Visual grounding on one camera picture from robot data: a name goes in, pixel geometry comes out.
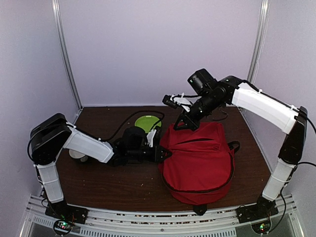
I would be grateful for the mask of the red backpack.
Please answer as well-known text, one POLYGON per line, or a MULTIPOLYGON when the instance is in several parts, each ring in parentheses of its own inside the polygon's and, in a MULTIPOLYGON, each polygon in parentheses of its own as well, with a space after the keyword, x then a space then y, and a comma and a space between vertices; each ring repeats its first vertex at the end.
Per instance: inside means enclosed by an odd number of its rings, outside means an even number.
POLYGON ((219 122, 202 122, 196 131, 170 125, 160 145, 172 155, 159 164, 171 195, 201 216, 207 206, 227 195, 235 172, 239 141, 227 142, 219 122))

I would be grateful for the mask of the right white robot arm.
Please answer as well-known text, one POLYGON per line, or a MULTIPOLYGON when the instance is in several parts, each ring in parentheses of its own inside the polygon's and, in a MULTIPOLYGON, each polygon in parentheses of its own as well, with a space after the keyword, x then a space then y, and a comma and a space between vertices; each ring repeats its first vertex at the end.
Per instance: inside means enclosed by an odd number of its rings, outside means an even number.
POLYGON ((190 96, 185 94, 171 96, 171 102, 183 109, 174 126, 176 130, 195 131, 200 121, 215 109, 232 105, 249 111, 284 134, 276 166, 253 205, 253 214, 258 218, 265 217, 302 159, 310 122, 307 109, 282 102, 236 76, 217 80, 206 69, 200 69, 187 81, 196 92, 194 97, 197 100, 190 102, 190 96))

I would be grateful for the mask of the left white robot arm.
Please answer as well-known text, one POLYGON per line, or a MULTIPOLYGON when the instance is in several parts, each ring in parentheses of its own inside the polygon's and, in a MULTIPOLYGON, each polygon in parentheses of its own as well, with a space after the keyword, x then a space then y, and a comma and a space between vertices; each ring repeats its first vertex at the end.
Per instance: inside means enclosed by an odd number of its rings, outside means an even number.
POLYGON ((160 145, 160 126, 157 122, 146 132, 138 126, 124 130, 116 141, 95 137, 68 122, 56 113, 30 132, 27 145, 29 159, 33 162, 44 188, 48 206, 60 219, 71 215, 59 181, 56 163, 63 149, 80 162, 93 158, 110 166, 120 166, 129 160, 162 163, 172 153, 160 145))

